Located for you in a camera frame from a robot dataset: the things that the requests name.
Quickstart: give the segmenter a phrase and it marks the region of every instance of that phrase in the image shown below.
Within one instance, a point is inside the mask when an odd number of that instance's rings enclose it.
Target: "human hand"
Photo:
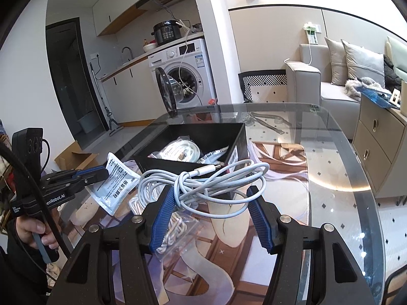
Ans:
[[[54,221],[58,223],[58,219],[60,217],[58,210],[56,208],[53,209],[51,214]],[[58,227],[58,230],[61,231],[60,226],[58,224],[56,224],[56,226]],[[42,236],[41,241],[42,244],[49,246],[50,249],[56,249],[59,246],[48,223],[44,224],[35,218],[30,218],[27,216],[18,217],[16,219],[16,230],[17,236],[21,239],[21,241],[34,249],[38,249],[38,246],[35,243],[32,233],[37,233],[40,235],[45,234]]]

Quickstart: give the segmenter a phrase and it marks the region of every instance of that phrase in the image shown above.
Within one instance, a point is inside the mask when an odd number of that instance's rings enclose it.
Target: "sofa armrest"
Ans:
[[[303,62],[286,62],[288,102],[320,105],[321,72]]]

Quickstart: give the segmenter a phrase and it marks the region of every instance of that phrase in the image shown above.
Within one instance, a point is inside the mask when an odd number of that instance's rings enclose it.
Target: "black box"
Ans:
[[[147,157],[161,151],[167,144],[180,136],[189,136],[200,148],[203,155],[229,146],[219,159],[225,165],[248,158],[245,124],[181,124],[167,125],[149,144],[136,153],[134,159],[144,173],[148,170],[166,170],[175,174],[189,172],[205,164],[168,161]]]

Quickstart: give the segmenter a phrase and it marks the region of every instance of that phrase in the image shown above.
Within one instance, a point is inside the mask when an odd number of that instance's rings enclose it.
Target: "doorway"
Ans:
[[[79,18],[46,26],[48,64],[62,114],[81,148],[107,131],[83,49]]]

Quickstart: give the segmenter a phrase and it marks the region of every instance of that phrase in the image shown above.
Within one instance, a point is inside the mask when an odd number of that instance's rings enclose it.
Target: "cardboard box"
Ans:
[[[55,158],[55,163],[62,171],[86,170],[100,165],[96,161],[97,156],[98,154],[83,152],[78,141],[75,141]]]
[[[168,161],[148,157],[151,153],[162,150],[168,143],[180,136],[189,136],[198,145],[203,155],[229,146],[227,152],[219,159],[225,165],[248,158],[245,124],[167,125],[160,134],[133,155],[132,158],[135,159],[141,172],[144,173],[147,170],[158,169],[180,174],[183,171],[192,171],[198,167],[205,166],[198,163]]]

